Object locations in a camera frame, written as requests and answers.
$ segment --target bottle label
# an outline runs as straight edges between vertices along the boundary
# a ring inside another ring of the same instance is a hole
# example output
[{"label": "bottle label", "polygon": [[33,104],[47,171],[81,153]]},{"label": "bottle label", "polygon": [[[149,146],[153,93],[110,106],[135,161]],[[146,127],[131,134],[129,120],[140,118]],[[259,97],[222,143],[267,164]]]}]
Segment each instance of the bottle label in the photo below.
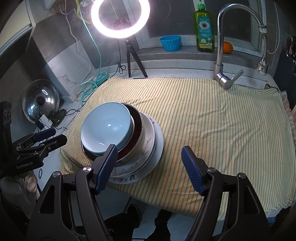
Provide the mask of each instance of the bottle label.
[{"label": "bottle label", "polygon": [[212,48],[212,28],[207,17],[198,17],[197,29],[200,48]]}]

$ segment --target tripod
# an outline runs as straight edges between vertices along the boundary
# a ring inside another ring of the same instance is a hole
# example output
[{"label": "tripod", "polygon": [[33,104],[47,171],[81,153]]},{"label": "tripod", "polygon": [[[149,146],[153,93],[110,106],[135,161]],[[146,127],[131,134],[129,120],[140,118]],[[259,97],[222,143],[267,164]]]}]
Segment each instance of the tripod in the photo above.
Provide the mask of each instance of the tripod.
[{"label": "tripod", "polygon": [[133,45],[131,43],[130,40],[126,40],[126,58],[127,58],[127,62],[128,62],[128,76],[131,77],[131,55],[133,56],[133,58],[135,59],[136,63],[138,64],[140,70],[142,71],[143,75],[148,78],[148,75],[146,74],[145,68],[137,54],[137,52],[135,51],[135,49],[133,48]]}]

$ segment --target ring light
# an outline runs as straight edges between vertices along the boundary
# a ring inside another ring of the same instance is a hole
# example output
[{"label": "ring light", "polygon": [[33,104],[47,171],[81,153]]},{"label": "ring light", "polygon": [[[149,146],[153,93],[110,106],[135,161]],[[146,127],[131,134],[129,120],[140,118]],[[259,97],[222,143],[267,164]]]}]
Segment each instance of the ring light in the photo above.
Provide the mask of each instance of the ring light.
[{"label": "ring light", "polygon": [[139,32],[147,23],[149,15],[150,15],[150,5],[148,0],[138,0],[141,5],[141,16],[139,20],[136,22],[134,26],[130,28],[125,28],[121,30],[112,30],[105,27],[99,18],[99,9],[104,0],[96,0],[91,9],[91,19],[94,26],[100,31],[102,34],[111,37],[111,38],[127,38],[137,32]]}]

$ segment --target striped cloth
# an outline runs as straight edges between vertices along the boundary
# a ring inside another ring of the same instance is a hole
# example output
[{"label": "striped cloth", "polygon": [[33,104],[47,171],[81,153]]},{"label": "striped cloth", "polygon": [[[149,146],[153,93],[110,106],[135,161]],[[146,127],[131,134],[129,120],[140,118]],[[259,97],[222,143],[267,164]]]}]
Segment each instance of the striped cloth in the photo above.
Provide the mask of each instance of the striped cloth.
[{"label": "striped cloth", "polygon": [[[194,192],[181,161],[189,145],[197,157],[223,174],[244,172],[268,212],[288,207],[295,197],[295,147],[290,122],[275,89],[233,85],[224,91],[204,79],[121,79],[105,82],[87,101],[61,148],[63,174],[89,165],[80,144],[80,128],[98,105],[127,102],[153,117],[164,135],[164,151],[155,169],[132,184],[108,186],[145,203],[196,217],[202,197]],[[219,220],[226,212],[223,196]]]}]

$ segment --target tripod leg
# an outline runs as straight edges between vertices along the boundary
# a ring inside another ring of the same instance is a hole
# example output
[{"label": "tripod leg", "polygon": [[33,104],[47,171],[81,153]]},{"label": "tripod leg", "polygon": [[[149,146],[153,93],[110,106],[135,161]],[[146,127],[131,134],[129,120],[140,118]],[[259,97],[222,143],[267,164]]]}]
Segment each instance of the tripod leg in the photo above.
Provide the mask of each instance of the tripod leg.
[{"label": "tripod leg", "polygon": [[142,62],[141,62],[141,60],[140,60],[140,58],[139,58],[139,56],[138,56],[138,54],[137,54],[137,52],[135,51],[134,48],[131,49],[131,55],[133,56],[133,58],[135,59],[136,63],[140,67],[140,70],[142,71],[143,75],[146,78],[148,78],[148,75],[147,75],[147,73],[145,71],[145,68],[144,68],[144,66],[143,66],[143,64],[142,64]]},{"label": "tripod leg", "polygon": [[131,54],[129,50],[127,50],[126,52],[126,59],[128,62],[128,77],[130,78],[131,77]]}]

